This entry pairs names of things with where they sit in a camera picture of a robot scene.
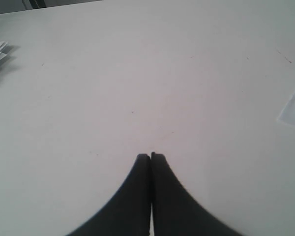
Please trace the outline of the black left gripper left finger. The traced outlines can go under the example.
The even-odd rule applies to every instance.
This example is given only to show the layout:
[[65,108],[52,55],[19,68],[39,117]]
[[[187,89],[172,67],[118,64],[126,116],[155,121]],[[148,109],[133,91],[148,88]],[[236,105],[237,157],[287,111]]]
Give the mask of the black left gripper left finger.
[[150,157],[139,154],[112,198],[71,236],[148,236],[151,215]]

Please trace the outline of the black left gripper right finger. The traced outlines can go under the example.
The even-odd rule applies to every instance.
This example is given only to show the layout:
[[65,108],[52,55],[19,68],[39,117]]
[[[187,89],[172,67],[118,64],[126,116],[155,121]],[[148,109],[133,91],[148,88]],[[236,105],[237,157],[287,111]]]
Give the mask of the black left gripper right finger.
[[156,236],[239,236],[186,191],[162,154],[151,154],[152,213]]

